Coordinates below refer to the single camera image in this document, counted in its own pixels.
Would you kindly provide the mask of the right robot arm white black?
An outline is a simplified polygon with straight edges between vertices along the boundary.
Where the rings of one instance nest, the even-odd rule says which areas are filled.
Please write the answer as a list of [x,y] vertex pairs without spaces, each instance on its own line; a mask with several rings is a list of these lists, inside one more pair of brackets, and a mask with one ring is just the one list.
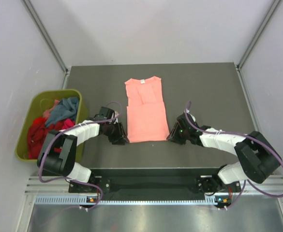
[[193,145],[235,155],[238,162],[222,166],[212,179],[213,187],[217,191],[224,191],[238,181],[251,180],[262,184],[281,165],[268,149],[258,143],[272,148],[260,132],[253,131],[248,136],[254,140],[246,135],[225,133],[210,126],[199,127],[194,116],[183,113],[177,117],[167,140],[180,145],[190,141]]

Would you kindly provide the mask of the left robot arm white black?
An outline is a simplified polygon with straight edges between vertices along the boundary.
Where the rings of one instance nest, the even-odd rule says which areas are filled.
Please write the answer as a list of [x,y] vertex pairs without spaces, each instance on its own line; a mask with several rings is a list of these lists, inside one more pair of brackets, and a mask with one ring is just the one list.
[[76,161],[77,147],[89,139],[104,135],[113,145],[129,143],[126,132],[116,112],[108,106],[101,107],[98,114],[68,129],[51,130],[47,133],[37,159],[38,177],[42,183],[65,179],[79,184],[84,191],[97,189],[92,171]]

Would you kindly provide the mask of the salmon pink t shirt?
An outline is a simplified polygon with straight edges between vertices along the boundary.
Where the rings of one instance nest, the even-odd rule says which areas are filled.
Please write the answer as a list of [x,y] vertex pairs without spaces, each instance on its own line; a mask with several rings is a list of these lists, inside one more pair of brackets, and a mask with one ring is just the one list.
[[125,82],[127,132],[130,143],[165,141],[170,134],[163,100],[162,80],[129,79]]

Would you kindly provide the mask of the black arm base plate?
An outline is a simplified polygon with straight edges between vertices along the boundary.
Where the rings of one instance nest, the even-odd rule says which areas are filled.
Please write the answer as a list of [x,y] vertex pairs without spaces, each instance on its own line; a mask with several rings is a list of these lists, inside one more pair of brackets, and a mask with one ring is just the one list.
[[184,189],[193,193],[237,193],[240,183],[225,185],[211,175],[189,176],[92,176],[90,184],[99,186],[104,193],[119,190]]

